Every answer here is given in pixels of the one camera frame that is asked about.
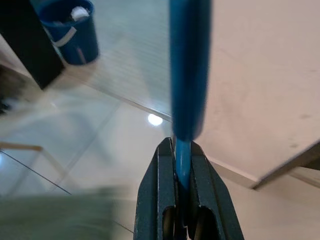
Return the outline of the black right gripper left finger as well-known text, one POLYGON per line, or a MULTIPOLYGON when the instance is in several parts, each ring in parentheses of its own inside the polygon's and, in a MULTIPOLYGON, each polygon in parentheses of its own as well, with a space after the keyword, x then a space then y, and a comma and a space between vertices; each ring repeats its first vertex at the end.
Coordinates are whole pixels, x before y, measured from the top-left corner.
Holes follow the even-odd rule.
POLYGON ((173 141, 166 137, 156 147, 138 188, 133 230, 135 240, 176 238, 176 193, 173 141))

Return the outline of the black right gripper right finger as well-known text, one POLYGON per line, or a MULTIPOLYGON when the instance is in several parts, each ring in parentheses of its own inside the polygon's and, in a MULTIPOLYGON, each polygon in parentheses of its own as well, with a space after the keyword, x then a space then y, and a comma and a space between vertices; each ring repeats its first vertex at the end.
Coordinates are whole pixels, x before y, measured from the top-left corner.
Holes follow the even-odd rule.
POLYGON ((191 144, 188 235, 192 240, 241 240, 242 229, 225 183, 201 147, 191 144))

